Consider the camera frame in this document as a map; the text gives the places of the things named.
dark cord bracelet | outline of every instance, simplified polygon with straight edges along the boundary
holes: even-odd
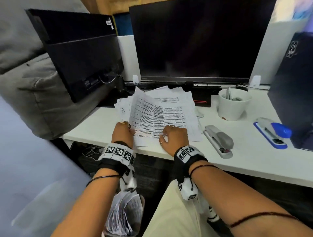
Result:
[[[115,175],[106,175],[106,176],[99,176],[99,177],[93,178],[93,179],[91,179],[91,180],[87,183],[86,187],[87,187],[92,181],[94,181],[94,180],[96,180],[96,179],[110,178],[110,177],[120,177],[120,175],[119,175],[119,174],[115,174]]]
[[[299,220],[298,218],[290,215],[290,214],[284,214],[284,213],[279,213],[279,212],[260,212],[260,213],[256,213],[250,216],[247,216],[239,221],[236,221],[235,223],[231,224],[231,225],[227,225],[229,228],[233,228],[236,227],[238,225],[240,225],[241,223],[250,220],[252,218],[255,217],[259,217],[259,216],[282,216],[282,217],[286,217],[286,218],[290,218],[290,219],[294,219],[294,220]]]
[[[204,167],[204,166],[210,166],[210,167],[215,167],[215,168],[217,168],[217,169],[220,169],[220,168],[218,168],[218,167],[216,167],[215,165],[212,165],[212,164],[202,164],[202,165],[199,165],[199,166],[197,166],[196,168],[194,168],[191,172],[190,172],[190,178],[191,178],[191,176],[192,176],[192,173],[196,170],[196,169],[198,169],[198,168],[200,168],[200,167]]]

black monitor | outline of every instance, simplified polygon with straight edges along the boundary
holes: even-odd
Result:
[[[247,83],[276,0],[130,7],[142,80]]]
[[[124,70],[112,16],[26,11],[73,102]]]

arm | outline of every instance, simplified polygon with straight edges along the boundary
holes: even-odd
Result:
[[[127,123],[117,123],[112,134],[112,143],[123,143],[133,148],[134,132]],[[107,167],[99,169],[94,178],[107,175],[123,175],[127,167],[111,159]],[[72,210],[58,225],[51,237],[100,237],[109,214],[119,177],[101,178],[92,181],[75,202]]]
[[[189,145],[186,129],[166,126],[163,133],[167,134],[168,142],[160,135],[161,146],[173,157],[181,147]],[[195,167],[209,164],[202,156],[191,157],[187,163],[183,163],[176,156],[174,160],[176,179],[181,179],[182,173],[183,176],[190,177],[190,172]],[[191,178],[210,206],[227,224],[233,224],[244,217],[260,212],[288,214],[273,201],[215,167],[198,168]],[[313,231],[301,222],[278,216],[260,216],[249,219],[231,228],[231,232],[235,237],[313,236]]]

desk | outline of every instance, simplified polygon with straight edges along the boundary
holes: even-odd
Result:
[[[254,127],[258,117],[270,118],[280,122],[267,91],[249,90],[253,99],[239,121],[229,122],[217,115],[218,96],[212,96],[212,107],[198,107],[204,114],[200,119],[202,128],[213,124],[234,140],[233,157],[222,159],[203,135],[202,142],[193,142],[209,160],[219,168],[240,174],[313,187],[313,152],[295,149],[287,141],[288,149],[278,150],[270,145]],[[64,134],[67,140],[106,146],[111,142],[115,124],[120,118],[115,108],[96,108],[96,110],[72,131]],[[158,142],[149,147],[137,148],[137,153],[163,159],[173,158],[166,154]]]

person's right arm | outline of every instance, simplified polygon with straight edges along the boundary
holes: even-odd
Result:
[[[171,156],[174,156],[179,148],[189,145],[186,129],[166,126],[163,133],[167,134],[168,142],[162,135],[159,141]],[[203,164],[209,162],[200,160],[191,164],[187,175]],[[210,206],[228,225],[260,212],[289,214],[270,199],[218,168],[200,167],[193,172],[191,178]],[[313,230],[303,223],[279,216],[256,217],[230,230],[235,237],[313,236]]]

